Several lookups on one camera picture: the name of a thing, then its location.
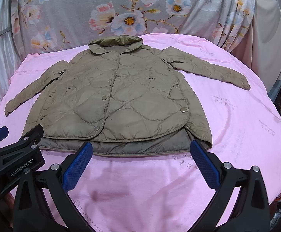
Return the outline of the olive quilted puffer jacket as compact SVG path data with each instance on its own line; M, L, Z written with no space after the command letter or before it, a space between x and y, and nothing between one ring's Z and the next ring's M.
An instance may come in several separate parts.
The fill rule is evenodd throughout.
M194 140L210 149L209 123L186 72L250 88L232 69L121 35L52 65L6 104L5 115L35 97L24 131L41 125L40 146L49 150L75 151L88 141L99 156L144 157L187 151Z

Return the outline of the grey floral curtain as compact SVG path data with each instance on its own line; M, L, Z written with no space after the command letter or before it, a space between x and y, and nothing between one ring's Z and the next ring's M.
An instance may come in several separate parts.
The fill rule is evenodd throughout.
M232 51L251 24L255 0L11 0L22 58L110 36L151 33L205 38Z

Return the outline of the beige plain curtain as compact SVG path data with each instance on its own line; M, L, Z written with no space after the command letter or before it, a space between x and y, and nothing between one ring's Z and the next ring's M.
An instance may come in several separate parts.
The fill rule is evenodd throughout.
M255 0L252 23L232 55L256 73L275 99L281 87L281 0Z

